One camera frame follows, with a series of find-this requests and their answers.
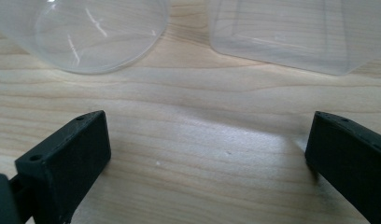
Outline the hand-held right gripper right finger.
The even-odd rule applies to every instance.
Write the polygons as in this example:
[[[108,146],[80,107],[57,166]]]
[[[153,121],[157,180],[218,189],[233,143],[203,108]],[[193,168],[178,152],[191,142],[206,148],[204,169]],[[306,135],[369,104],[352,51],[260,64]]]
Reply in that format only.
[[[371,224],[381,224],[381,134],[318,111],[305,159]]]

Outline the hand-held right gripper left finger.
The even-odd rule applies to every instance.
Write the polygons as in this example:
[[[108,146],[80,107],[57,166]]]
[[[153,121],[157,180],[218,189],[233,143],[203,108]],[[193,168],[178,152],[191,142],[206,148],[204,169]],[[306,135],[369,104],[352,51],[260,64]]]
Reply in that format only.
[[[15,160],[21,220],[70,223],[110,158],[106,113],[100,110],[72,119]]]

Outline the round clear plastic container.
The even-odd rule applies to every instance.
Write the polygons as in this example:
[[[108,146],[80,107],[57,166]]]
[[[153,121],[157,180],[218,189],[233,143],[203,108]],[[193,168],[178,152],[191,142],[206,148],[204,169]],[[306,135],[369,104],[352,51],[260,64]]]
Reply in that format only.
[[[0,33],[61,70],[98,74],[142,58],[169,0],[0,0]]]

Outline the square frosted plastic container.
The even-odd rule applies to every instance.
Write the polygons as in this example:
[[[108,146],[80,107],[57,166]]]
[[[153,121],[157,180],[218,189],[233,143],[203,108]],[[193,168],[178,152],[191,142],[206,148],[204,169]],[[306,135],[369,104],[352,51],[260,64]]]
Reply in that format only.
[[[215,51],[330,75],[381,56],[381,0],[207,0]]]

